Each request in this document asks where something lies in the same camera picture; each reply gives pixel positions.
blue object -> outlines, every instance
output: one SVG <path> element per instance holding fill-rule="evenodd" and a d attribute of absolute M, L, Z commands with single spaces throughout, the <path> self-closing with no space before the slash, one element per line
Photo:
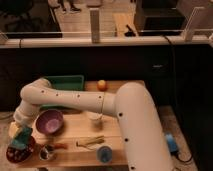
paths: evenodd
<path fill-rule="evenodd" d="M 166 134 L 166 141 L 167 141 L 170 153 L 176 153 L 179 151 L 178 146 L 171 134 Z"/>
<path fill-rule="evenodd" d="M 97 158 L 102 163 L 108 163 L 112 160 L 112 150 L 108 146 L 102 146 L 97 151 Z"/>

chair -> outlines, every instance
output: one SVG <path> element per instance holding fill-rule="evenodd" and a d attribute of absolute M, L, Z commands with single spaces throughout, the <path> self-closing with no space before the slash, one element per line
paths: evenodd
<path fill-rule="evenodd" d="M 5 24 L 6 31 L 36 32 L 40 30 L 42 20 L 40 18 L 31 18 L 29 13 L 34 6 L 33 0 L 4 0 L 3 3 L 3 12 L 6 16 L 15 16 L 19 18 L 17 21 Z"/>

bowl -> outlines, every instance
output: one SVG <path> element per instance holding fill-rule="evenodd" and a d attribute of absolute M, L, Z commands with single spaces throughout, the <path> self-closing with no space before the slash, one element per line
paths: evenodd
<path fill-rule="evenodd" d="M 36 141 L 31 136 L 30 139 L 29 139 L 29 143 L 27 145 L 27 148 L 25 148 L 23 150 L 18 150 L 16 148 L 8 146 L 7 151 L 6 151 L 6 158 L 11 163 L 23 162 L 31 156 L 31 154 L 35 150 L 35 146 L 36 146 Z"/>
<path fill-rule="evenodd" d="M 40 114 L 36 120 L 36 129 L 45 135 L 53 134 L 63 125 L 63 114 L 56 109 L 49 109 Z"/>

black cable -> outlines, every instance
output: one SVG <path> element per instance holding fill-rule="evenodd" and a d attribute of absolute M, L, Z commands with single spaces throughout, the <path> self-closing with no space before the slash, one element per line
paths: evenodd
<path fill-rule="evenodd" d="M 178 100 L 177 100 L 177 79 L 176 79 L 177 72 L 176 72 L 176 55 L 175 55 L 174 45 L 173 45 L 173 43 L 171 42 L 171 40 L 167 36 L 162 35 L 162 37 L 164 37 L 168 41 L 168 43 L 169 43 L 169 45 L 171 47 L 172 64 L 173 64 L 173 77 L 174 77 L 173 78 L 173 81 L 174 81 L 173 82 L 173 84 L 174 84 L 173 86 L 174 86 L 175 108 L 176 108 L 176 114 L 179 117 L 180 123 L 184 125 L 184 123 L 183 123 L 184 121 L 183 121 L 182 115 L 179 112 L 177 112 L 177 109 L 178 109 L 179 105 L 178 105 Z M 190 164 L 191 160 L 193 159 L 193 156 L 191 155 L 187 160 L 183 160 L 183 159 L 180 158 L 179 155 L 180 155 L 180 153 L 178 153 L 178 152 L 174 154 L 174 156 L 176 157 L 176 159 L 179 160 L 183 164 Z"/>
<path fill-rule="evenodd" d="M 183 117 L 182 115 L 177 112 L 178 109 L 178 99 L 177 99 L 177 71 L 176 71 L 176 54 L 175 54 L 175 48 L 173 43 L 171 42 L 171 40 L 165 36 L 162 35 L 163 38 L 165 38 L 167 40 L 167 42 L 169 43 L 170 47 L 171 47 L 171 52 L 172 52 L 172 65 L 173 65 L 173 88 L 174 88 L 174 103 L 175 103 L 175 108 L 176 108 L 176 114 L 178 115 L 178 119 L 180 121 L 180 123 L 183 124 Z"/>

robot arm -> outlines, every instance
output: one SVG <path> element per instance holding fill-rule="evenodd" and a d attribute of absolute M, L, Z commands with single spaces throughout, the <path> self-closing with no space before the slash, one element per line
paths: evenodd
<path fill-rule="evenodd" d="M 14 113 L 17 123 L 29 124 L 40 105 L 60 104 L 76 109 L 117 116 L 130 170 L 173 171 L 155 104 L 138 83 L 123 85 L 116 94 L 103 92 L 59 91 L 39 79 L 21 91 L 22 102 Z"/>

